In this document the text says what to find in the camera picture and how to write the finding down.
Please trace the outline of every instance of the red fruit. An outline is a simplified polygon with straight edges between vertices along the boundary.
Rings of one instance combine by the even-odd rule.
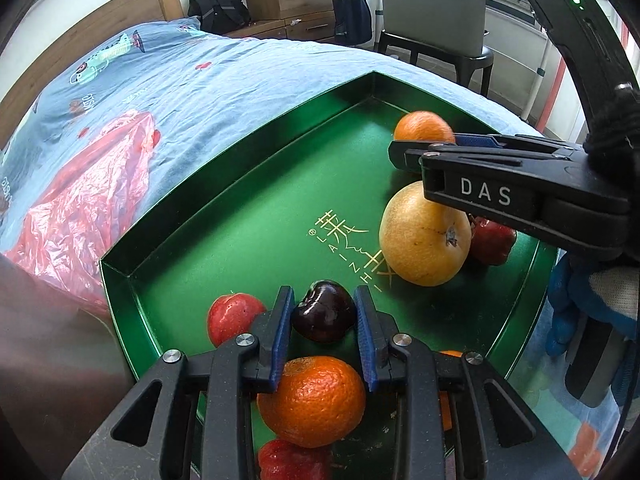
[[[277,438],[258,452],[260,480],[330,480],[331,447],[307,449]]]
[[[518,233],[506,225],[477,216],[472,221],[469,254],[485,265],[501,265],[507,261]]]
[[[207,315],[207,332],[215,346],[228,339],[249,332],[254,319],[267,309],[258,298],[239,292],[220,296]]]

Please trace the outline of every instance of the screw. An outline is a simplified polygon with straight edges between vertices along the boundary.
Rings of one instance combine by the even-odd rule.
[[[236,344],[238,346],[249,346],[254,344],[255,337],[252,334],[240,334],[236,337]]]
[[[182,352],[179,350],[167,350],[162,354],[162,361],[165,363],[177,363],[182,357]]]
[[[394,343],[398,346],[409,346],[413,341],[408,334],[396,334],[394,336]]]
[[[484,361],[484,357],[478,352],[469,352],[465,355],[465,359],[470,365],[481,365],[482,361]]]

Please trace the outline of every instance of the blue glove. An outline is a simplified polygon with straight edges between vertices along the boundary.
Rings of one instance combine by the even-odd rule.
[[[546,352],[559,356],[567,350],[577,329],[580,311],[612,324],[626,338],[635,340],[639,276],[637,267],[612,267],[564,254],[551,272],[547,289],[554,314]],[[619,406],[625,401],[635,352],[635,344],[629,345],[612,383]],[[638,386],[635,397],[640,397]]]

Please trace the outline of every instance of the wooden headboard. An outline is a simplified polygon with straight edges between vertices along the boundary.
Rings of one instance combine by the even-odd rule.
[[[76,23],[31,63],[0,102],[0,150],[43,88],[84,54],[133,25],[183,17],[180,0],[111,0]]]

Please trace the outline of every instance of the green tray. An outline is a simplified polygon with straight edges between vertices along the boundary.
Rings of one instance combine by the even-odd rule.
[[[377,308],[400,330],[435,350],[478,350],[508,375],[536,322],[557,251],[518,234],[501,267],[468,261],[435,288],[394,275],[378,227],[388,200],[416,179],[387,155],[396,123],[410,110],[432,110],[457,132],[495,133],[437,97],[372,72],[265,124],[147,212],[100,263],[136,377],[167,349],[211,350],[206,316],[220,295],[247,292],[270,306],[281,285],[300,299],[321,278],[349,290],[369,285]],[[329,348],[294,339],[290,356],[332,354],[358,367],[353,335]],[[356,478],[354,456],[366,463],[363,478],[367,471],[385,478],[393,410],[393,399],[368,399],[363,424],[335,447],[334,478]],[[256,447],[273,437],[257,414],[253,424]]]

